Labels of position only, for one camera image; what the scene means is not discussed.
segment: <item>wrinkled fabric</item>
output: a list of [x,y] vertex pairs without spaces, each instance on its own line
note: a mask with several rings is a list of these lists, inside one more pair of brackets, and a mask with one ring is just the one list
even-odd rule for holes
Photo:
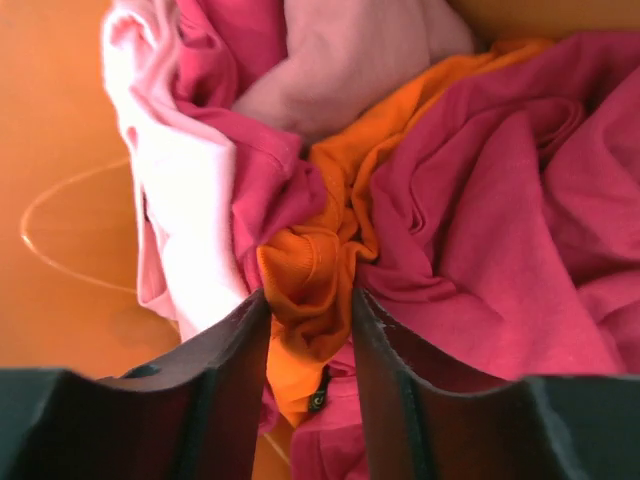
[[305,417],[323,366],[350,333],[356,261],[371,262],[378,254],[369,219],[373,171],[449,85],[532,58],[549,45],[544,40],[500,42],[489,53],[444,60],[344,132],[311,148],[309,162],[320,169],[328,189],[324,211],[278,232],[258,249],[265,295],[277,319],[267,378],[292,424]]
[[[639,66],[640,34],[581,34],[451,87],[373,175],[379,261],[357,283],[508,380],[640,372]],[[369,478],[351,342],[330,365],[295,480]]]
[[[220,79],[235,75],[232,100],[287,56],[287,27],[282,0],[176,0],[183,58],[191,69],[198,95],[215,95]],[[228,70],[210,55],[224,59]]]
[[429,65],[472,53],[445,0],[286,0],[289,56],[233,109],[308,144],[337,133]]
[[262,285],[257,246],[280,229],[321,211],[326,189],[317,169],[298,157],[298,135],[228,109],[239,88],[238,62],[204,12],[193,2],[184,4],[191,7],[181,15],[182,44],[173,95],[180,112],[216,128],[236,146],[233,246],[253,291]]
[[[178,60],[172,1],[119,0],[102,26],[104,87],[131,156],[139,303],[177,320],[186,340],[247,295],[230,231],[235,148],[181,114],[169,91]],[[278,414],[263,395],[261,431]]]

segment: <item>pink shirt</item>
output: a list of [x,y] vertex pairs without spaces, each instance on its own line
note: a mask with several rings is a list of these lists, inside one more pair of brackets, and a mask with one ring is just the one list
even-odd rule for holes
[[[372,178],[398,321],[497,377],[640,373],[640,33],[576,35],[451,87]],[[366,479],[349,343],[294,479]],[[447,388],[447,374],[429,378]],[[464,391],[457,385],[456,391]]]
[[262,285],[257,246],[282,228],[319,213],[326,189],[317,169],[299,158],[298,135],[229,110],[239,90],[241,64],[196,3],[179,4],[188,10],[181,17],[183,43],[174,98],[182,113],[214,127],[236,145],[231,203],[234,253],[254,290]]
[[[233,64],[237,75],[233,99],[287,56],[287,27],[282,0],[176,0],[180,10],[180,30],[187,49],[216,50]],[[203,63],[192,70],[211,90],[220,88],[221,76],[232,72],[217,63]]]
[[[119,0],[102,28],[104,86],[131,155],[138,300],[180,324],[184,340],[246,297],[231,242],[235,146],[176,109],[178,11],[170,0]],[[262,430],[277,420],[265,391]]]

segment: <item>light pink fabric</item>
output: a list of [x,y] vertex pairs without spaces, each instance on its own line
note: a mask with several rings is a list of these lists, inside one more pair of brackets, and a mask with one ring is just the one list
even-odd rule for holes
[[[374,174],[380,256],[359,282],[500,378],[640,373],[639,99],[640,33],[580,34],[460,81]],[[350,343],[331,366],[294,479],[368,478]],[[458,375],[435,371],[445,389]]]
[[346,127],[445,57],[472,53],[445,0],[285,0],[289,57],[233,110],[307,143]]
[[287,56],[286,26],[282,0],[177,0],[180,30],[185,33],[183,51],[193,48],[224,52],[229,67],[221,71],[218,62],[205,63],[206,70],[197,87],[203,96],[219,88],[223,76],[237,73],[233,99]]
[[[104,19],[102,58],[104,86],[131,155],[138,300],[178,320],[186,340],[223,319],[247,291],[231,245],[235,147],[178,112],[169,91],[177,20],[173,1],[117,1]],[[265,390],[261,429],[276,420]]]
[[318,170],[298,157],[298,135],[228,108],[238,91],[238,63],[198,4],[181,0],[182,45],[173,86],[180,111],[236,145],[232,198],[234,252],[247,285],[262,285],[256,248],[282,228],[319,213],[326,189]]

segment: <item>laundry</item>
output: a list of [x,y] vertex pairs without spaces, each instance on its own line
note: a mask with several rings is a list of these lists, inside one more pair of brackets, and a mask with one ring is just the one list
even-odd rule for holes
[[[177,320],[184,340],[247,296],[231,245],[235,147],[180,112],[170,80],[178,60],[171,1],[121,0],[102,27],[104,86],[131,155],[141,305]],[[261,429],[277,420],[265,391]]]
[[354,285],[499,381],[640,373],[640,33],[479,53],[445,0],[117,0],[102,42],[138,300],[186,340],[264,289],[294,479],[369,478]]
[[339,132],[429,65],[472,53],[445,0],[286,0],[289,56],[233,110],[303,136]]
[[369,219],[375,168],[455,81],[525,61],[550,45],[505,41],[485,54],[444,60],[311,148],[309,162],[322,172],[329,193],[324,212],[258,249],[265,295],[277,319],[267,378],[280,411],[294,425],[308,410],[323,366],[349,336],[356,262],[378,254]]
[[183,13],[184,44],[173,97],[180,112],[219,130],[236,146],[233,247],[244,280],[253,291],[262,285],[258,245],[282,228],[320,212],[326,188],[317,169],[299,158],[302,143],[298,135],[229,110],[239,89],[236,61],[224,42],[211,40],[219,36],[203,12],[191,8],[188,13],[193,16]]
[[[380,254],[357,282],[505,379],[640,373],[639,95],[638,33],[461,80],[374,173]],[[294,480],[369,478],[351,342],[330,365],[326,407],[293,436]]]
[[[180,60],[201,98],[217,95],[221,79],[236,75],[233,99],[287,56],[282,0],[176,0]],[[210,62],[211,56],[217,62]]]

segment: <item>orange shirt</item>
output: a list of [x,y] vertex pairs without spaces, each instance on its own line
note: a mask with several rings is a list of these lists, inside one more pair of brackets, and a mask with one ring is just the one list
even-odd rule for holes
[[378,254],[369,219],[374,170],[454,82],[528,60],[549,46],[540,39],[502,41],[488,53],[450,57],[340,134],[313,145],[309,161],[328,192],[324,211],[281,230],[257,252],[275,317],[267,378],[280,411],[294,426],[305,417],[323,366],[351,332],[356,263],[372,262]]

